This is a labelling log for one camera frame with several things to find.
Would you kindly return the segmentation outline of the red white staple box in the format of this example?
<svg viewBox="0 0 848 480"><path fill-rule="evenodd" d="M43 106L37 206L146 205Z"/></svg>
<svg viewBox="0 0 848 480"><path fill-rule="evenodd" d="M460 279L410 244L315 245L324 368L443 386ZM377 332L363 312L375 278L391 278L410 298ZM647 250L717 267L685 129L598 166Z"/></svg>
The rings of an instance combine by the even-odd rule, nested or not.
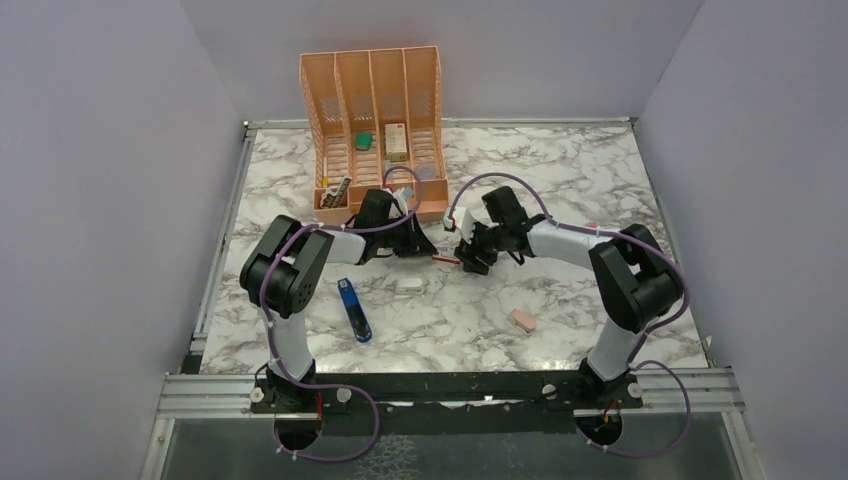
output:
<svg viewBox="0 0 848 480"><path fill-rule="evenodd" d="M434 261L437 261L437 262L448 263L448 264L453 264L453 265L459 265L461 263L460 260L458 260L457 258L451 257L451 256L445 256L445 255L438 255L437 254L437 255L432 255L431 258Z"/></svg>

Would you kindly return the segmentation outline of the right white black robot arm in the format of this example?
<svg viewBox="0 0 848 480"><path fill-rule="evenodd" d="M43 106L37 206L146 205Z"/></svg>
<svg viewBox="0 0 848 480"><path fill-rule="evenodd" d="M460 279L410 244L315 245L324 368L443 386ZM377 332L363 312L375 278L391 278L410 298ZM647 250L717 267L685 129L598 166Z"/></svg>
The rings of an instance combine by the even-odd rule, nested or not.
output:
<svg viewBox="0 0 848 480"><path fill-rule="evenodd" d="M558 260L593 272L607 319L579 365L576 384L585 404L604 405L628 375L650 323L683 298L678 268L641 224L609 232L557 223L546 213L529 216L509 186L482 200L490 224L457 205L443 218L445 229L461 237L454 254L464 271L486 275L506 253L517 264L528 258Z"/></svg>

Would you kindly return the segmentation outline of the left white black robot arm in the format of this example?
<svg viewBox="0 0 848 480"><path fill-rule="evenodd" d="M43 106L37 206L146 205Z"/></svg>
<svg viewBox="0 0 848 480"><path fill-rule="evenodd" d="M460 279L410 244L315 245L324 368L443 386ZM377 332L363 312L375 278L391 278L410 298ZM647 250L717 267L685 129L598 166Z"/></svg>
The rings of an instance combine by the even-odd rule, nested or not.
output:
<svg viewBox="0 0 848 480"><path fill-rule="evenodd" d="M269 368L281 378L275 393L288 409L302 410L313 401L305 310L325 265L363 265L383 250L397 258L437 252L409 205L411 198L410 187L370 189L344 225L304 224L278 215L248 256L239 284L266 315Z"/></svg>

